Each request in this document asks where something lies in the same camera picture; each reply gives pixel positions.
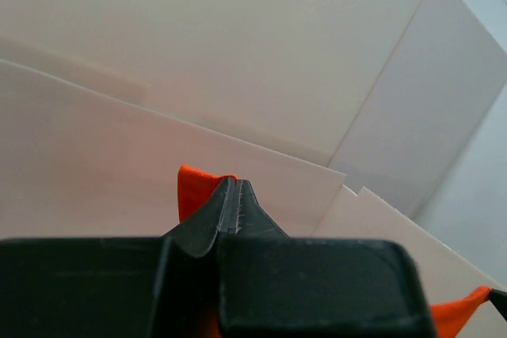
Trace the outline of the orange t shirt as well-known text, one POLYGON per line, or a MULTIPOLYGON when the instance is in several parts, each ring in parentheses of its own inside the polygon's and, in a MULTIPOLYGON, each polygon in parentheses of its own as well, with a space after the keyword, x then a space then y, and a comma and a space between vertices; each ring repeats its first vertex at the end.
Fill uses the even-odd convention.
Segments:
MULTIPOLYGON (((236 185, 238 179, 234 175, 218 177, 183 165, 177 174, 179 222, 184 222, 202 208, 219 184, 228 178, 236 185)), ((491 287, 480 286, 462 299, 431 305, 430 312, 436 325, 437 336, 457 337, 477 308, 489 301, 491 291, 491 287)))

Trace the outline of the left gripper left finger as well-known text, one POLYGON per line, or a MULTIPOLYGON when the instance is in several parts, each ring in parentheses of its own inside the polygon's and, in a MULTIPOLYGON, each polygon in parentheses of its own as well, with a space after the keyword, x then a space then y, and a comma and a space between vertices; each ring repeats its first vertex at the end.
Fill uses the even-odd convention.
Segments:
POLYGON ((205 205, 161 237, 160 257, 171 253, 215 257, 219 243, 237 233, 235 196, 236 181, 230 177, 221 180, 205 205))

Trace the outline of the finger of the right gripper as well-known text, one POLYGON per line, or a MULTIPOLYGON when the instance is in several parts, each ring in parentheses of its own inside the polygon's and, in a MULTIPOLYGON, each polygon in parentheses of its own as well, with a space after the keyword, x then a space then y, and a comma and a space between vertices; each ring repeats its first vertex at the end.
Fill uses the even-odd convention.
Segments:
POLYGON ((492 289, 488 298, 497 310, 507 310, 507 293, 505 291, 492 289))

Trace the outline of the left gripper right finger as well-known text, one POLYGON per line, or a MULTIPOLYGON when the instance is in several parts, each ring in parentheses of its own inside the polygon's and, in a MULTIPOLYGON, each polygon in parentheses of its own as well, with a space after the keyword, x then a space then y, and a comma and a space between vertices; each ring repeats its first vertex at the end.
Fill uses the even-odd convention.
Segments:
POLYGON ((248 180, 238 180, 234 186, 231 213, 227 218, 227 233, 256 238, 288 238, 262 209, 248 180))

